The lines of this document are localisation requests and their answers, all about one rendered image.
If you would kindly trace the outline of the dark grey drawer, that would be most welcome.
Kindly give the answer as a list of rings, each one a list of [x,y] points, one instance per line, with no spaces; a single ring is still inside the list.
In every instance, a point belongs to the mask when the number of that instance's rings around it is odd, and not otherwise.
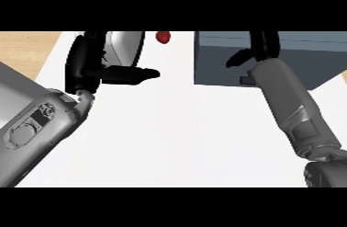
[[[281,31],[280,59],[296,72],[308,90],[347,70],[347,31]],[[249,31],[194,33],[194,83],[241,86],[240,78],[256,66],[252,59],[227,68],[232,55],[252,47]]]

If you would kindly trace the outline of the silver metal appliance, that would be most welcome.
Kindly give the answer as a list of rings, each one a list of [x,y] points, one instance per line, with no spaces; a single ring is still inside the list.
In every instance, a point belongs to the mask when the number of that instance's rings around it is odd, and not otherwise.
[[[144,40],[144,31],[110,31],[107,34],[104,65],[136,66]]]

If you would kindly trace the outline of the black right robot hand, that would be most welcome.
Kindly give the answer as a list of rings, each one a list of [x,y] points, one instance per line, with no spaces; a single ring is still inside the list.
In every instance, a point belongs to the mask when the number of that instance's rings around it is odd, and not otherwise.
[[[261,62],[280,56],[281,42],[277,31],[252,31],[250,41],[252,47],[234,54],[225,64],[227,67],[241,66],[252,59]]]

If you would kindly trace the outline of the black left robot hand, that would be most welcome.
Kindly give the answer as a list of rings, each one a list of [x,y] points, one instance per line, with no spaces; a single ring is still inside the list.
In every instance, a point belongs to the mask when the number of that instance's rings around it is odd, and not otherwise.
[[[66,62],[66,91],[97,93],[101,84],[138,85],[160,71],[136,66],[104,65],[108,31],[79,31]]]

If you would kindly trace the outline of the red can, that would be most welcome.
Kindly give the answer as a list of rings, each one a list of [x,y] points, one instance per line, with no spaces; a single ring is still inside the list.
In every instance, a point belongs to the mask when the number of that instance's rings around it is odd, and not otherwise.
[[[172,33],[169,31],[160,31],[157,33],[157,41],[163,44],[167,44],[172,39]]]

